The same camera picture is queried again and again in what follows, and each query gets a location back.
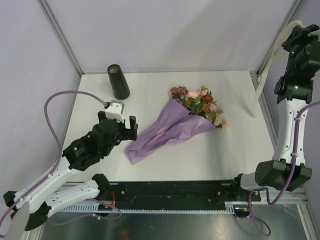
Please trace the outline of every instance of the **black cylinder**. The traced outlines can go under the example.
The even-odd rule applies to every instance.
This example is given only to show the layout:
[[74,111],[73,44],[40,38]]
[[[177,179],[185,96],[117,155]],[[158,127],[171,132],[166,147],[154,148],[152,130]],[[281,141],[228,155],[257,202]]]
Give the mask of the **black cylinder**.
[[114,97],[119,100],[129,97],[130,89],[121,67],[117,64],[112,64],[108,67],[107,71]]

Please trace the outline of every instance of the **bouquet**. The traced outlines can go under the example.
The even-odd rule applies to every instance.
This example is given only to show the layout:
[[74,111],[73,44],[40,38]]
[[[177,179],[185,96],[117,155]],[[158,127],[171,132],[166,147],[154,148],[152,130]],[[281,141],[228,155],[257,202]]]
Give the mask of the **bouquet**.
[[223,110],[211,91],[202,86],[199,92],[189,92],[185,86],[170,89],[172,99],[158,119],[139,134],[125,150],[132,164],[136,164],[165,144],[184,142],[195,135],[215,128],[226,130],[229,124],[222,119]]

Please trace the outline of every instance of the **white wall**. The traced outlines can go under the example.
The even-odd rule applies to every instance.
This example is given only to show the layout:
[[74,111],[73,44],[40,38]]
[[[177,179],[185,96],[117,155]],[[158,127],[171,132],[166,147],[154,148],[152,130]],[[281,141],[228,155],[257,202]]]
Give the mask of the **white wall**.
[[[0,1],[0,196],[33,182],[57,155],[44,103],[75,90],[79,76],[36,0]],[[49,116],[61,137],[73,96],[52,101]],[[7,209],[0,199],[0,215]],[[1,233],[6,232],[9,219]]]
[[[296,19],[301,20],[305,26],[316,24],[320,26],[320,1],[319,0],[307,0],[302,9],[298,13]],[[275,63],[271,66],[267,82],[266,92],[271,102],[273,113],[276,117],[277,125],[279,124],[277,96],[274,94],[274,88],[276,82],[280,76],[283,76],[286,70],[287,59],[281,63]],[[312,102],[320,101],[320,71],[316,73],[313,86]],[[305,184],[305,188],[310,199],[312,209],[314,211],[318,225],[320,226],[320,156],[319,156],[319,144],[320,144],[320,107],[311,108],[308,112],[308,116],[305,124],[304,135],[304,157],[306,160],[306,167],[312,168],[312,178]]]
[[257,70],[293,0],[48,0],[85,73]]

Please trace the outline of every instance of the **white strap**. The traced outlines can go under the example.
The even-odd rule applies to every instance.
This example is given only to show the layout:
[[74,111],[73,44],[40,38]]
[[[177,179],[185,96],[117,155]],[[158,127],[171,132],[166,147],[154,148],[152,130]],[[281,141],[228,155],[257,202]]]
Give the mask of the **white strap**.
[[281,47],[281,44],[288,39],[288,37],[290,36],[290,34],[295,26],[301,26],[303,28],[305,27],[305,25],[299,20],[292,21],[283,29],[282,32],[280,32],[280,34],[278,35],[278,37],[275,40],[272,54],[266,64],[265,68],[263,69],[263,72],[260,75],[260,83],[259,83],[259,86],[256,89],[255,95],[253,97],[253,103],[252,103],[251,110],[252,110],[252,113],[254,114],[254,116],[256,116],[256,106],[258,104],[259,97],[264,89],[264,86],[265,86],[265,83],[267,80],[267,76],[268,76],[268,71],[271,67],[271,64],[284,59],[288,54],[288,52],[286,52],[283,49],[279,50],[280,52],[278,55],[275,55],[275,52],[278,50],[278,48]]

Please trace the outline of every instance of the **purple fabric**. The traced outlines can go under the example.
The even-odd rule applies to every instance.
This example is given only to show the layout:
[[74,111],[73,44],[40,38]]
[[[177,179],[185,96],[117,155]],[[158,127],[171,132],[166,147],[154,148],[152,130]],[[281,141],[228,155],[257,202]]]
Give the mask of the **purple fabric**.
[[184,142],[216,128],[204,117],[189,113],[179,102],[170,99],[155,123],[124,151],[131,163],[138,163],[165,144]]

